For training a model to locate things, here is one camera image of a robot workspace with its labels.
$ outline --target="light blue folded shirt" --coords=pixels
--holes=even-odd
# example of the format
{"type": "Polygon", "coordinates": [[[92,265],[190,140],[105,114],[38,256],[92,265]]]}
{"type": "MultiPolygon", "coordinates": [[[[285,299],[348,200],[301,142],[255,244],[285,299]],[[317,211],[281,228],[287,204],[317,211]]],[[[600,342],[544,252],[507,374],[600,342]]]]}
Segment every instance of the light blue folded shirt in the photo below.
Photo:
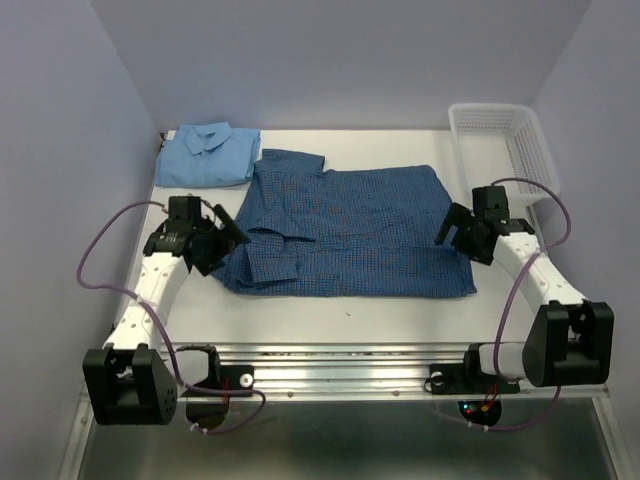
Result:
{"type": "Polygon", "coordinates": [[[211,188],[251,180],[260,149],[260,130],[228,123],[181,125],[156,160],[161,187],[211,188]]]}

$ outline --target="laundry basket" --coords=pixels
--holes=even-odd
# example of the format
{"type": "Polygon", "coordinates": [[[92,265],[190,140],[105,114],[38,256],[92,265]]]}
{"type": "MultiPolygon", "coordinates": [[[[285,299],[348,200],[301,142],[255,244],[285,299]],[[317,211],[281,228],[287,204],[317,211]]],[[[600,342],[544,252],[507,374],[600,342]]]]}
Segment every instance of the laundry basket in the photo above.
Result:
{"type": "MultiPolygon", "coordinates": [[[[471,189],[504,177],[535,180],[560,192],[558,174],[535,112],[522,105],[459,103],[449,122],[462,186],[471,189]]],[[[548,196],[526,183],[505,183],[509,204],[526,207],[548,196]]]]}

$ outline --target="gray wall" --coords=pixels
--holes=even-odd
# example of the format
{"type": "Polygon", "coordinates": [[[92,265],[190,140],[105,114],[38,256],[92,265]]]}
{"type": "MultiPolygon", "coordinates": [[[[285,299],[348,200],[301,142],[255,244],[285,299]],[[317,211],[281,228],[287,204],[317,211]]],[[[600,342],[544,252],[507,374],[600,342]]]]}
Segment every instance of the gray wall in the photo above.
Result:
{"type": "MultiPolygon", "coordinates": [[[[87,0],[4,1],[0,65],[0,478],[40,480],[57,476],[83,353],[116,308],[75,266],[112,212],[147,197],[157,133],[87,0]]],[[[135,217],[92,279],[125,280],[135,217]]]]}
{"type": "Polygon", "coordinates": [[[154,121],[446,128],[530,104],[589,0],[92,0],[154,121]]]}
{"type": "MultiPolygon", "coordinates": [[[[640,472],[639,24],[636,0],[594,0],[534,107],[574,220],[572,238],[552,257],[616,313],[609,387],[640,472]]],[[[546,238],[558,238],[562,215],[549,204],[540,213],[546,238]]]]}

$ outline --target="white table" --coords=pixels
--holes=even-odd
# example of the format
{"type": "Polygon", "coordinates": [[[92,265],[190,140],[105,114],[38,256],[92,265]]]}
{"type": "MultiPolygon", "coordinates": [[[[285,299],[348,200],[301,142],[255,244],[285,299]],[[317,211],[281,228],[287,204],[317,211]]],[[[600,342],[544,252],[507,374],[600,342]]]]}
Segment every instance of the white table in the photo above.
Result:
{"type": "MultiPolygon", "coordinates": [[[[264,131],[263,148],[298,150],[326,157],[326,169],[364,170],[431,165],[454,201],[463,202],[448,131],[264,131]]],[[[248,184],[206,190],[155,187],[152,199],[192,193],[220,203],[235,216],[248,184]]],[[[525,210],[512,215],[527,217],[525,210]]],[[[148,235],[164,214],[150,208],[135,268],[148,235]]],[[[453,300],[420,298],[256,297],[228,291],[218,280],[190,276],[173,306],[169,332],[177,343],[309,344],[464,344],[492,341],[513,281],[499,266],[473,264],[476,295],[453,300]]],[[[524,341],[533,321],[518,296],[504,335],[524,341]]]]}

